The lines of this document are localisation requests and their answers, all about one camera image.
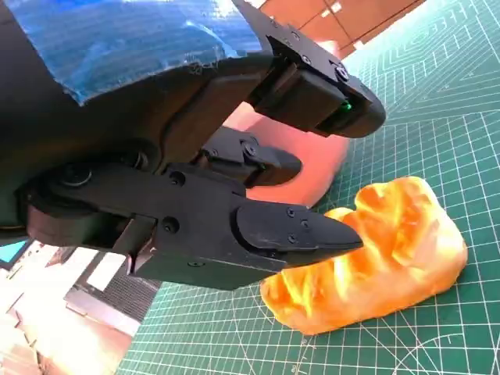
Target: bolt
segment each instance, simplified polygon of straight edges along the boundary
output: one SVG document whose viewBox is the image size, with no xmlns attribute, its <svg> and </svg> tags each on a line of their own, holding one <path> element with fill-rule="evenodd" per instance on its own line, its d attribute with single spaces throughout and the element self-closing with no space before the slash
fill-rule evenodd
<svg viewBox="0 0 500 375">
<path fill-rule="evenodd" d="M 175 170 L 170 174 L 170 183 L 172 185 L 184 186 L 186 183 L 186 177 L 182 172 Z"/>
<path fill-rule="evenodd" d="M 205 264 L 203 262 L 189 262 L 187 265 L 190 267 L 203 267 Z"/>
<path fill-rule="evenodd" d="M 257 150 L 255 147 L 250 145 L 249 143 L 245 143 L 245 151 L 250 155 L 250 156 L 255 156 L 257 155 Z"/>
<path fill-rule="evenodd" d="M 347 70 L 343 66 L 337 66 L 335 68 L 335 72 L 337 73 L 339 78 L 344 82 L 347 82 L 349 80 L 349 75 L 347 73 Z"/>
<path fill-rule="evenodd" d="M 90 168 L 81 164 L 71 164 L 62 172 L 60 181 L 66 186 L 79 188 L 90 181 L 91 178 L 92 170 Z"/>
<path fill-rule="evenodd" d="M 165 232 L 175 234 L 178 232 L 180 226 L 176 218 L 168 216 L 162 221 L 163 229 Z"/>
</svg>

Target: blue tape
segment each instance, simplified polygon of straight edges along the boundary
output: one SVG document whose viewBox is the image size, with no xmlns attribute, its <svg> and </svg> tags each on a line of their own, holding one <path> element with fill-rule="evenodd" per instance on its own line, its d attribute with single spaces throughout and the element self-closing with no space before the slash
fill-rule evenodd
<svg viewBox="0 0 500 375">
<path fill-rule="evenodd" d="M 83 105 L 180 66 L 260 52 L 231 0 L 5 0 L 55 81 Z"/>
<path fill-rule="evenodd" d="M 26 241 L 17 242 L 15 244 L 0 246 L 0 261 L 9 263 L 14 259 L 19 250 L 26 244 Z"/>
</svg>

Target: cutting mat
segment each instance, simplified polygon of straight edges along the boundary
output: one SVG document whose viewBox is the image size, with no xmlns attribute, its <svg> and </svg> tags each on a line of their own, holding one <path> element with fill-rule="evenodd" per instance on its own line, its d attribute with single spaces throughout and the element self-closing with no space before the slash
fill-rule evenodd
<svg viewBox="0 0 500 375">
<path fill-rule="evenodd" d="M 383 319 L 304 337 L 275 321 L 256 285 L 164 284 L 118 374 L 499 375 L 499 20 L 498 0 L 429 0 L 347 59 L 389 117 L 352 142 L 319 204 L 352 206 L 364 185 L 424 177 L 469 246 L 456 286 Z"/>
</svg>

